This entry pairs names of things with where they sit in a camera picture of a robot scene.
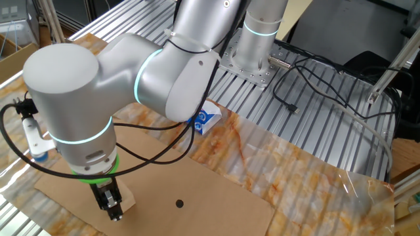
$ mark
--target metal frame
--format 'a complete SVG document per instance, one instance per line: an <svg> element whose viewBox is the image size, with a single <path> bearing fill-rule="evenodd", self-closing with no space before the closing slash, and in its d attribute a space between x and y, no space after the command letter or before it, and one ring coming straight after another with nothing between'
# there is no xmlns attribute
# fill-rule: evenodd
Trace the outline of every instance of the metal frame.
<svg viewBox="0 0 420 236"><path fill-rule="evenodd" d="M98 18L98 15L95 10L95 4L93 0L83 0L83 2L85 3L87 19L89 23L91 23L92 21Z"/></svg>
<svg viewBox="0 0 420 236"><path fill-rule="evenodd" d="M60 22L58 21L57 13L54 8L52 0L38 0L39 5L44 12L44 17L47 20L50 30L54 35L54 39L57 43L65 43L63 31L61 30Z"/></svg>
<svg viewBox="0 0 420 236"><path fill-rule="evenodd" d="M238 29L230 40L228 45L228 51L223 54L222 62L220 63L220 69L224 69L230 73L233 73L241 78L246 79L250 83L257 85L259 87L265 88L273 80L274 76L278 71L278 67L276 66L269 66L267 70L258 71L258 73L246 71L242 68L239 68L233 61L233 51L237 48L239 38L241 36L242 29Z"/></svg>
<svg viewBox="0 0 420 236"><path fill-rule="evenodd" d="M390 68L401 69L403 68L407 61L413 56L413 54L420 47L420 28L414 33L413 37L408 41L406 46L401 50L398 56L390 65ZM373 86L367 102L374 104L378 99L379 95L386 89L389 83L394 79L395 75L398 74L398 71L387 70L380 80Z"/></svg>

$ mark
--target blue component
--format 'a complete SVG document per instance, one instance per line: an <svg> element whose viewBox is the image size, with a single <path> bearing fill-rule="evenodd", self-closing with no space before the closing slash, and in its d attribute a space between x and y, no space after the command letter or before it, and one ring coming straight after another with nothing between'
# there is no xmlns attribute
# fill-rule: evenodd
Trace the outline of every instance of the blue component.
<svg viewBox="0 0 420 236"><path fill-rule="evenodd" d="M152 58L154 56L156 56L157 54L159 54L159 52L161 52L161 51L162 51L162 49L159 49L159 50L153 52L151 55L149 55L149 57L147 57L147 59L143 62L143 65L140 67L140 69L137 73L136 81L134 82L134 97L136 98L136 101L139 104L141 104L140 100L138 99L138 84L140 83L140 78L142 77L144 69L146 69L146 66L149 64L149 62L152 60Z"/></svg>
<svg viewBox="0 0 420 236"><path fill-rule="evenodd" d="M111 124L112 124L112 117L110 117L110 121L108 122L108 124L106 125L106 127L103 130L101 130L98 134L96 134L93 137L87 138L85 140L80 140L80 141L65 141L65 140L61 140L59 138L54 137L51 133L50 133L50 136L51 136L51 138L53 138L54 140L56 140L57 142L60 142L62 144L73 144L73 145L76 145L76 144L84 144L84 143L90 142L90 141L98 138L99 136L103 135L105 133L105 131L110 127Z"/></svg>
<svg viewBox="0 0 420 236"><path fill-rule="evenodd" d="M198 122L196 122L196 124L194 124L194 126L196 127L197 131L200 131L203 128L203 125L198 123Z"/></svg>
<svg viewBox="0 0 420 236"><path fill-rule="evenodd" d="M48 159L48 151L46 151L44 153L44 155L40 156L40 157L34 157L32 156L32 158L36 161L36 162L44 162Z"/></svg>
<svg viewBox="0 0 420 236"><path fill-rule="evenodd" d="M198 131L200 134L203 134L203 125L209 122L209 120L214 116L215 114L208 114L207 112L205 112L205 110L202 109L200 113L198 114L194 123L194 127L196 128L196 131Z"/></svg>
<svg viewBox="0 0 420 236"><path fill-rule="evenodd" d="M251 32L251 33L254 33L254 34L256 34L256 35L259 35L259 36L271 36L271 35L275 35L275 34L277 34L277 32L278 32L278 30L276 31L276 32L274 32L274 33L257 33L257 32L255 32L255 31L253 31L252 29L249 29L249 27L247 26L247 24L245 24L245 22L243 23L244 24L244 26Z"/></svg>

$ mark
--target robotic arm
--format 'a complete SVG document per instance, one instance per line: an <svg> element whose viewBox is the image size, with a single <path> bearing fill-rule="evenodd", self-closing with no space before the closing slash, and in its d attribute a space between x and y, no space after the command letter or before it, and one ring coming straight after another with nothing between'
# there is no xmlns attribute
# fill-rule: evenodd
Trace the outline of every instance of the robotic arm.
<svg viewBox="0 0 420 236"><path fill-rule="evenodd" d="M127 104L139 102L176 122L191 118L217 62L215 52L208 49L226 38L240 3L184 0L171 34L173 44L163 48L124 34L98 56L79 45L57 44L28 59L25 84L74 174L115 172L112 115ZM91 185L99 207L112 220L120 220L121 195L115 179L84 182Z"/></svg>

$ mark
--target black cable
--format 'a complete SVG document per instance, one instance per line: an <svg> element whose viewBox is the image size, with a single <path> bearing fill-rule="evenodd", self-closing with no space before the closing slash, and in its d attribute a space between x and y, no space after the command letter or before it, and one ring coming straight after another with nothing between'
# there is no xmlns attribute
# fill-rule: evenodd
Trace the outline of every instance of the black cable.
<svg viewBox="0 0 420 236"><path fill-rule="evenodd" d="M133 125L133 124L126 124L126 123L114 123L114 126L120 126L120 127L131 127L131 128L140 128L145 130L170 130L172 128L177 128L178 126L182 125L182 123L177 123L175 125L171 125L170 127L145 127L142 125Z"/></svg>
<svg viewBox="0 0 420 236"><path fill-rule="evenodd" d="M297 106L295 106L295 105L293 105L293 104L289 104L289 103L287 103L285 100L283 100L283 99L281 99L279 96L277 96L277 93L276 93L276 91L277 91L277 89L278 89L278 86L280 85L280 82L281 82L284 78L286 78L286 76L287 76L287 75L289 75L290 71L292 71L292 69L289 69L286 73L284 73L284 75L282 75L282 76L278 79L277 83L274 85L274 88L273 88L273 96L274 96L274 98L275 98L275 99L277 99L279 102L283 103L289 111L292 111L292 112L294 112L294 113L298 114L298 113L300 112L300 109L299 109L299 108L297 108Z"/></svg>
<svg viewBox="0 0 420 236"><path fill-rule="evenodd" d="M173 24L174 24L174 25L175 25L175 20L177 19L177 16L178 16L179 7L181 6L181 1L182 1L182 0L178 0L178 1L175 3L175 11L174 11L174 13L173 13Z"/></svg>
<svg viewBox="0 0 420 236"><path fill-rule="evenodd" d="M308 86L314 91L314 92L316 92L317 94L319 94L319 95L321 95L321 96L323 96L323 97L325 97L325 98L328 98L328 99L330 99L330 100L333 100L333 101L335 101L335 102L337 102L338 104L340 104L340 105L342 105L342 106L344 106L345 108L347 108L347 107L349 107L352 111L354 111L354 113L357 115L357 116L359 116L360 118L363 118L363 119L371 119L371 118L374 118L374 117L377 117L377 116L380 116L380 115L394 115L394 114L396 114L396 111L390 111L390 112L382 112L382 113L377 113L377 114L375 114L375 115L370 115L370 116L367 116L367 117L365 117L364 115L362 115L362 114L360 114L356 109L354 109L354 107L352 107L338 92L336 92L336 95L344 102L344 104L342 103L342 102L340 102L339 100L337 100L337 99L335 99L335 98L333 98L333 97L330 97L330 96L328 96L328 95L325 95L325 94L322 94L321 92L319 92L317 89L315 89L313 86L312 86L312 84L309 82L309 80L308 80L308 78L306 78L306 76L305 75L303 75L303 72L299 69L299 68L303 68L303 69L306 69L307 71L309 71L311 74L313 74L313 72L311 72L308 68L306 68L306 67L304 67L304 66L295 66L295 69L302 75L302 78L306 81L306 83L308 84ZM323 83L325 83L325 84L327 84L327 82L325 82L324 80L322 80L322 79L320 79L317 75L316 75L316 77L317 77L317 79L319 79L320 81L323 81Z"/></svg>
<svg viewBox="0 0 420 236"><path fill-rule="evenodd" d="M190 139L190 144L188 144L187 150L190 150L191 147L192 147L192 144L194 143L194 134L195 134L194 126L191 126L191 139ZM131 151L130 149L123 146L122 144L117 143L116 145L117 145L117 147L121 148L123 151L127 152L128 154L132 155L133 157L136 157L137 159L140 159L141 161L150 161L150 159L147 159L147 158L144 158L144 157L140 156L139 154ZM151 161L151 163L156 164L156 165L169 165L169 164L176 163L177 161L181 160L182 158L183 158L183 156L180 156L180 157L177 157L176 159L173 159L171 161Z"/></svg>
<svg viewBox="0 0 420 236"><path fill-rule="evenodd" d="M16 105L15 104L7 104L5 105L1 110L0 110L0 132L3 135L3 138L5 139L6 143L9 145L9 147L13 150L13 152L15 152L15 154L17 154L17 156L19 156L19 158L21 158L21 160L23 160L25 163L29 164L31 167L44 172L46 174L50 174L53 176L57 176L57 177L62 177L62 178L70 178L70 179L76 179L76 180L96 180L96 179L101 179L101 178L113 178L116 176L121 176L123 174L128 174L132 171L138 170L142 167L145 167L146 165L149 165L150 163L152 163L153 161L155 161L156 159L159 159L161 156L163 156L165 153L167 153L186 133L186 131L188 130L188 128L190 126L192 126L193 122L195 119L192 119L189 124L187 125L187 127L180 133L180 135L178 135L178 137L176 137L164 150L162 150L161 152L159 152L155 157L151 158L148 161L145 161L144 163L141 163L135 167L132 168L128 168L126 170L122 170L120 172L116 172L113 174L93 174L93 175L86 175L86 176L82 176L82 175L73 175L73 174L65 174L65 173L61 173L61 172L57 172L57 171L53 171L50 170L48 168L42 167L34 162L32 162L28 157L26 157L17 147L16 145L13 143L13 141L11 140L10 136L7 134L7 131L5 129L5 124L4 124L4 114L7 111L7 109L9 108L15 108ZM180 157L178 157L177 159L182 159L183 157L185 157L185 155L189 152L190 148L188 148Z"/></svg>
<svg viewBox="0 0 420 236"><path fill-rule="evenodd" d="M212 47L211 49L216 49L221 43L223 43L223 41L227 38L227 34L222 38L222 40L220 40L214 47ZM184 51L184 52L187 52L187 53L191 53L191 54L203 54L203 53L206 53L206 52L208 52L207 50L203 50L203 51L200 51L200 52L194 52L194 51L190 51L190 50L186 50L186 49L183 49L182 47L180 47L180 46L178 46L178 45L176 45L174 42L172 42L170 39L166 39L166 42L170 42L172 45L174 45L177 49L179 49L179 50L182 50L182 51Z"/></svg>
<svg viewBox="0 0 420 236"><path fill-rule="evenodd" d="M237 11L236 17L234 19L234 22L232 24L232 27L230 28L230 31L226 34L226 38L232 38L235 29L236 29L236 25L238 24L239 20L242 17L242 13L245 11L246 7L249 4L249 0L242 0L240 5L239 5L239 9ZM222 56L223 52L226 50L228 46L228 41L225 41L219 55ZM62 178L70 178L70 179L77 179L77 180L96 180L96 179L100 179L100 178L113 178L116 176L121 176L123 174L128 174L132 171L138 170L142 167L145 167L146 165L149 165L150 163L153 163L154 161L156 161L157 159L159 159L161 156L163 156L165 153L167 153L171 148L173 148L173 146L185 135L185 133L187 132L188 128L192 127L194 129L194 121L196 120L196 118L198 117L202 106L204 105L204 102L209 94L211 85L213 84L213 80L215 78L216 72L219 68L219 64L220 62L217 61L215 64L215 67L213 68L213 72L211 74L210 80L207 84L207 87L205 89L205 92L203 93L203 96L201 98L201 102L199 103L199 106L195 112L195 114L193 115L193 117L191 118L191 121L188 123L188 125L184 128L184 130L162 151L160 151L155 157L148 159L147 161L145 161L144 163L141 163L135 167L131 167L128 168L126 170L122 170L120 172L116 172L113 174L95 174L95 175L86 175L86 176L82 176L82 175L73 175L73 174L65 174L65 173L61 173L61 172L56 172L50 169L47 169L45 167L42 167L36 163L33 163L28 157L26 157L17 147L16 145L13 143L13 141L10 139L10 136L7 134L7 131L5 129L5 124L4 124L4 114L5 112L9 109L9 108L15 108L16 104L7 104L5 105L1 110L0 110L0 132L3 135L3 138L5 139L6 143L9 145L9 147L13 150L13 152L15 152L15 154L17 154L17 156L19 156L19 158L21 158L25 163L29 164L31 167L44 172L46 174L51 174L53 176L57 176L57 177L62 177ZM191 139L190 141L190 145L188 146L187 150L178 158L176 158L175 160L179 161L181 160L183 157L186 156L186 154L190 151L190 148L192 147L192 143L194 141Z"/></svg>
<svg viewBox="0 0 420 236"><path fill-rule="evenodd" d="M277 40L277 39L274 40L274 43L277 44L278 46L286 49L286 50L289 50L291 52L295 52L295 53L300 54L302 56L309 57L309 56L313 55L311 52L308 52L307 50L300 49L299 47L293 46L289 43L286 43L286 42L283 42L283 41L280 41L280 40Z"/></svg>

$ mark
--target marble-patterned surface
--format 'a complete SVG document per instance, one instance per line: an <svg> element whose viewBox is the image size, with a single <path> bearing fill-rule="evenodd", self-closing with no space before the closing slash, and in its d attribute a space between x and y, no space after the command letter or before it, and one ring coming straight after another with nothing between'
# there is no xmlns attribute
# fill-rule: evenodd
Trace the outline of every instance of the marble-patterned surface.
<svg viewBox="0 0 420 236"><path fill-rule="evenodd" d="M106 45L91 35L76 43L95 54ZM0 91L0 106L23 97L25 91L22 79L15 81ZM276 208L266 235L392 235L392 186L335 168L220 108L222 119L205 136L196 135L189 156ZM115 117L154 127L173 124L140 104L127 106ZM19 117L9 111L5 121L11 138L25 150ZM181 130L182 127L145 132L168 144ZM175 148L184 150L189 137L187 133ZM0 193L51 235L100 234L34 189L42 173L19 161L3 139L0 156ZM50 159L44 165L50 167L59 158L50 151Z"/></svg>

